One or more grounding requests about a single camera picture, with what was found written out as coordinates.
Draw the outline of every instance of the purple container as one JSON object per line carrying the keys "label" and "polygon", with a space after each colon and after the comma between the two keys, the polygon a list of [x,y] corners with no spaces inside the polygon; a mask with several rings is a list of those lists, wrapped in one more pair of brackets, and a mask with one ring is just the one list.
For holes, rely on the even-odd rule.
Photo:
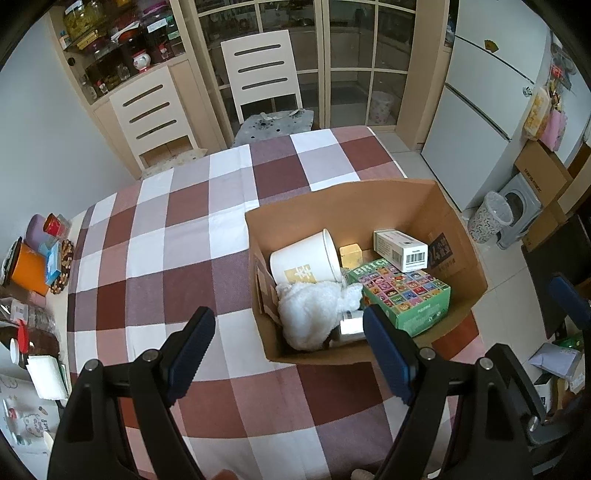
{"label": "purple container", "polygon": [[43,231],[43,224],[45,218],[39,214],[33,215],[29,226],[27,227],[27,234],[25,235],[25,243],[31,247],[35,252],[39,251],[41,244],[52,241],[53,236]]}

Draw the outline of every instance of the screw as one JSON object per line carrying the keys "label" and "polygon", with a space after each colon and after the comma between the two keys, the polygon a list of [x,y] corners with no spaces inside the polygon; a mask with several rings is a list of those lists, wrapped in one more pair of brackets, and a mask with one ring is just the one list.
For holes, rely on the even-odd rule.
{"label": "screw", "polygon": [[145,360],[146,362],[153,362],[157,358],[158,358],[158,351],[154,348],[151,348],[150,350],[146,350],[144,353],[142,353],[142,360]]}
{"label": "screw", "polygon": [[533,433],[533,431],[538,427],[539,424],[540,424],[540,419],[536,416],[533,416],[527,422],[527,429]]}
{"label": "screw", "polygon": [[492,367],[495,366],[495,364],[492,362],[492,360],[490,358],[487,357],[482,357],[480,360],[478,360],[478,363],[480,364],[480,366],[484,369],[484,370],[490,370],[492,369]]}
{"label": "screw", "polygon": [[418,354],[425,360],[433,360],[435,358],[435,350],[429,347],[421,348]]}
{"label": "screw", "polygon": [[89,372],[92,372],[98,366],[99,366],[99,361],[96,358],[93,358],[92,360],[88,360],[84,364],[84,368],[86,368]]}

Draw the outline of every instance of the refrigerator door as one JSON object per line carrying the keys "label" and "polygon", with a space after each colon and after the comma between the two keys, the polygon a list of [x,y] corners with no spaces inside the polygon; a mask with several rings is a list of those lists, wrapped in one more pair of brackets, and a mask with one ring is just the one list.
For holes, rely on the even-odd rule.
{"label": "refrigerator door", "polygon": [[521,129],[533,85],[492,55],[457,39],[446,83],[484,113],[507,138]]}
{"label": "refrigerator door", "polygon": [[460,210],[499,161],[508,141],[482,115],[444,87],[422,155]]}
{"label": "refrigerator door", "polygon": [[489,47],[487,51],[533,83],[540,71],[548,32],[545,22],[522,0],[460,0],[456,38],[480,48]]}

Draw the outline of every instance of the wastebasket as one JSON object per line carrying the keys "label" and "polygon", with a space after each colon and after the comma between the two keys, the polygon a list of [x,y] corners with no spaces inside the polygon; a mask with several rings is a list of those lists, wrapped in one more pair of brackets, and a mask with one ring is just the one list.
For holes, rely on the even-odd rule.
{"label": "wastebasket", "polygon": [[497,192],[488,192],[468,221],[468,233],[476,243],[483,244],[512,222],[513,212],[505,197]]}

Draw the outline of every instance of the cardboard box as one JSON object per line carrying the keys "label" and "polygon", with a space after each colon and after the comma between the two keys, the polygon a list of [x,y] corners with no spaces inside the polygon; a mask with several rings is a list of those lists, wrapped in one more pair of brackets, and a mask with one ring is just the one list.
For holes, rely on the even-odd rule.
{"label": "cardboard box", "polygon": [[349,284],[361,283],[366,305],[377,304],[392,325],[411,337],[445,317],[449,285],[423,270],[401,272],[385,258],[361,265],[347,274]]}
{"label": "cardboard box", "polygon": [[548,153],[539,142],[528,141],[515,160],[515,166],[545,207],[561,196],[573,181],[556,154]]}
{"label": "cardboard box", "polygon": [[568,217],[562,211],[557,202],[552,202],[545,208],[530,226],[530,229],[523,237],[523,244],[528,252],[541,245],[546,239],[564,225]]}
{"label": "cardboard box", "polygon": [[291,349],[273,319],[277,315],[269,256],[327,228],[337,248],[373,247],[375,230],[394,228],[429,245],[427,272],[452,288],[447,316],[416,336],[419,346],[454,329],[470,313],[487,285],[476,251],[454,209],[432,180],[368,180],[269,203],[246,213],[250,242],[252,309],[265,356],[293,364],[352,364],[373,359],[365,341],[319,352]]}
{"label": "cardboard box", "polygon": [[427,268],[427,245],[398,230],[374,232],[374,250],[404,273]]}

